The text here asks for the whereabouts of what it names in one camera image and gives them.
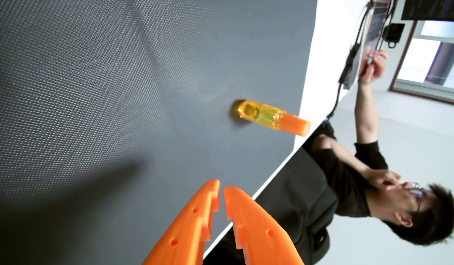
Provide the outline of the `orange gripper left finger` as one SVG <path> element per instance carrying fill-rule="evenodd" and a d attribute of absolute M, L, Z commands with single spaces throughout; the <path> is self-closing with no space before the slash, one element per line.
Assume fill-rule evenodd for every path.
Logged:
<path fill-rule="evenodd" d="M 209 180 L 187 202 L 153 247 L 143 265 L 202 265 L 219 206 L 219 180 Z"/>

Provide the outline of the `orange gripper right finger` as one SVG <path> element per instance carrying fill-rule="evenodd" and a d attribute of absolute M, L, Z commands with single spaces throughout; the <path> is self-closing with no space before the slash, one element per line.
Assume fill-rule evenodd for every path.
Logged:
<path fill-rule="evenodd" d="M 246 265 L 303 265 L 287 232 L 243 190 L 223 189 L 227 219 Z"/>

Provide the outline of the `person's right hand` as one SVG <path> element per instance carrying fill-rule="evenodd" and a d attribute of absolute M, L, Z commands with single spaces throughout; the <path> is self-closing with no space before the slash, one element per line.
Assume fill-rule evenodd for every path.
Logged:
<path fill-rule="evenodd" d="M 399 174 L 385 169 L 369 169 L 365 172 L 364 178 L 372 186 L 381 190 L 394 190 L 399 186 L 401 180 Z"/>

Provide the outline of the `person's left hand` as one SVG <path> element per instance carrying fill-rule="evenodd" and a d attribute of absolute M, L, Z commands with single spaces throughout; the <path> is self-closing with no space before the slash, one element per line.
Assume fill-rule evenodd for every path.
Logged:
<path fill-rule="evenodd" d="M 370 85 L 375 80 L 384 76 L 389 55 L 385 51 L 377 50 L 373 53 L 368 52 L 367 58 L 371 58 L 372 61 L 366 65 L 365 70 L 359 77 L 358 84 L 360 86 Z"/>

